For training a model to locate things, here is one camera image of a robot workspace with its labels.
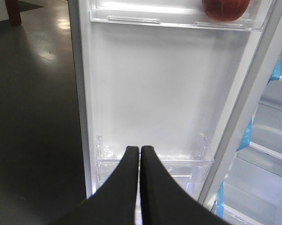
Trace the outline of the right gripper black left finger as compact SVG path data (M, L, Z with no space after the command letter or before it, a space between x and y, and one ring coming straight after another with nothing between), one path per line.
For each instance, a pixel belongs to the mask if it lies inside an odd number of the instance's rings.
M105 183L81 206L52 225L134 225L139 148L128 146Z

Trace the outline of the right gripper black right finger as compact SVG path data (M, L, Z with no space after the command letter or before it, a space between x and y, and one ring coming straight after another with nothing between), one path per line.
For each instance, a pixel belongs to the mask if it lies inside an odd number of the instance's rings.
M141 214L144 225L226 225L170 176L154 147L141 148Z

